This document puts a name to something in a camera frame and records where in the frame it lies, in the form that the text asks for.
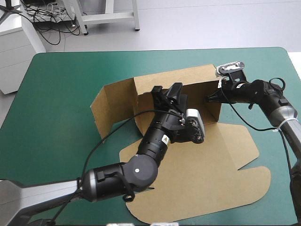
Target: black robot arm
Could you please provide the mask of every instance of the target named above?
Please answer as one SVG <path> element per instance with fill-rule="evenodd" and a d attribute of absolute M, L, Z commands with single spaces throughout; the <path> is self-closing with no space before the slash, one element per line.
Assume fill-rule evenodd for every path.
<path fill-rule="evenodd" d="M 249 109 L 258 104 L 271 125 L 285 136 L 297 158 L 296 164 L 290 169 L 292 176 L 290 189 L 296 216 L 298 222 L 301 222 L 301 124 L 297 120 L 298 113 L 283 95 L 285 89 L 283 79 L 248 82 L 243 72 L 244 66 L 243 62 L 233 62 L 216 67 L 216 72 L 220 76 L 219 86 L 207 97 L 207 101 L 248 103 Z M 276 79 L 282 82 L 282 87 L 272 83 Z"/>
<path fill-rule="evenodd" d="M 147 189 L 155 181 L 169 143 L 204 141 L 199 112 L 187 109 L 187 96 L 181 94 L 181 89 L 181 83 L 175 83 L 165 92 L 161 86 L 153 88 L 155 109 L 174 114 L 155 113 L 137 154 L 129 162 L 89 170 L 83 181 L 83 198 L 95 202 L 124 195 L 124 201 L 131 202 L 134 192 Z"/>
<path fill-rule="evenodd" d="M 53 220 L 37 220 L 27 224 L 32 215 L 69 201 L 86 199 L 100 201 L 123 195 L 131 202 L 135 192 L 147 189 L 156 179 L 158 167 L 170 143 L 202 143 L 204 125 L 198 110 L 187 109 L 187 96 L 181 94 L 182 83 L 163 91 L 152 90 L 155 116 L 147 129 L 137 154 L 129 162 L 90 169 L 83 180 L 51 182 L 24 186 L 10 180 L 0 180 L 0 225 L 50 226 Z"/>

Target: green table surface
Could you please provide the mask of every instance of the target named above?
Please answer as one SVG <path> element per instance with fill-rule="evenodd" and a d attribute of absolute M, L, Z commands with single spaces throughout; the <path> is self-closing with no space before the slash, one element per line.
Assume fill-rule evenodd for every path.
<path fill-rule="evenodd" d="M 301 81 L 282 48 L 37 54 L 0 129 L 0 178 L 33 185 L 80 176 L 87 154 L 100 140 L 90 105 L 105 84 L 150 73 L 237 60 L 245 63 L 249 81 L 284 78 L 285 96 L 301 110 Z M 245 104 L 235 107 L 252 125 L 270 126 L 258 106 L 251 111 Z M 222 105 L 220 122 L 243 124 L 226 104 Z M 249 131 L 260 156 L 244 169 L 267 166 L 271 170 L 267 194 L 251 205 L 181 220 L 180 224 L 283 225 L 296 222 L 280 135 L 271 131 Z M 114 135 L 114 139 L 108 139 L 98 148 L 89 168 L 118 162 L 119 151 L 140 137 L 134 121 L 129 123 Z M 34 219 L 52 218 L 56 210 L 40 213 Z M 75 225 L 108 222 L 141 224 L 129 213 L 121 197 L 96 203 L 72 202 L 57 220 L 59 224 Z"/>

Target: white cable tie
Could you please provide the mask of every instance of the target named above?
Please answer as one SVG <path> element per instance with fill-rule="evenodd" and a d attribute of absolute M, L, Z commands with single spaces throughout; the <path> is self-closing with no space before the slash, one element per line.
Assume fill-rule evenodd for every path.
<path fill-rule="evenodd" d="M 287 118 L 287 119 L 284 119 L 282 121 L 282 123 L 280 123 L 280 125 L 277 127 L 277 129 L 274 129 L 273 132 L 279 132 L 279 130 L 281 131 L 281 127 L 283 126 L 284 123 L 286 123 L 287 121 L 291 121 L 291 120 L 296 120 L 296 121 L 299 121 L 298 119 L 296 118 Z"/>
<path fill-rule="evenodd" d="M 218 85 L 217 85 L 217 88 L 218 88 L 218 89 L 222 87 L 222 80 L 223 80 L 224 78 L 226 78 L 226 77 L 227 77 L 227 76 L 220 76 L 220 79 L 218 80 Z"/>

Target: gray floor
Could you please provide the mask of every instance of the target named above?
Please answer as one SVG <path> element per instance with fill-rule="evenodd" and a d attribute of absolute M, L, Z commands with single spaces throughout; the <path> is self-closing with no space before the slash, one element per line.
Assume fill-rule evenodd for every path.
<path fill-rule="evenodd" d="M 89 35 L 62 34 L 48 52 L 118 51 L 278 46 L 301 51 L 301 0 L 137 0 L 141 30 L 134 23 L 88 27 Z M 87 14 L 103 11 L 101 0 L 81 0 Z M 131 0 L 115 0 L 115 12 L 132 8 Z M 45 34 L 51 42 L 58 34 Z M 293 63 L 301 70 L 301 55 Z M 0 92 L 0 127 L 15 94 Z"/>

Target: cardboard box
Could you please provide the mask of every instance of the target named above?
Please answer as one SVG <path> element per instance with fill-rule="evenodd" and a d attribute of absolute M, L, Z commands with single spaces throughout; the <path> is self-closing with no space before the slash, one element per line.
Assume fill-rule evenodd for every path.
<path fill-rule="evenodd" d="M 169 146 L 161 162 L 153 190 L 137 194 L 127 203 L 139 220 L 171 222 L 250 204 L 262 198 L 270 185 L 266 167 L 238 170 L 259 156 L 248 130 L 243 126 L 218 123 L 221 104 L 205 102 L 205 96 L 217 89 L 213 65 L 134 77 L 106 85 L 91 105 L 98 131 L 107 135 L 114 123 L 134 113 L 153 109 L 150 91 L 155 85 L 168 89 L 182 82 L 188 95 L 188 107 L 200 111 L 205 141 L 176 143 Z M 144 134 L 153 118 L 147 113 L 135 118 Z M 120 152 L 127 162 L 140 141 Z"/>

